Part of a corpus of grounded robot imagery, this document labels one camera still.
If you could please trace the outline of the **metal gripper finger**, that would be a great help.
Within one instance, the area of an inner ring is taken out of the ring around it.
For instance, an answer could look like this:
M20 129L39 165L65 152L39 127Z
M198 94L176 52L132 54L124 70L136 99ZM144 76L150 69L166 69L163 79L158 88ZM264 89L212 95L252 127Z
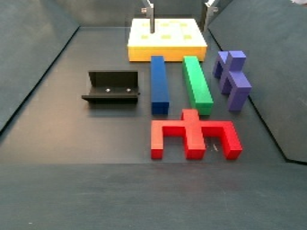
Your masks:
M207 12L206 12L206 20L204 20L204 29L207 29L214 14L219 11L218 4L219 4L219 0L207 0L206 2Z
M150 32L155 32L155 5L150 2L150 0L142 0L144 7L142 8L142 13L150 19Z

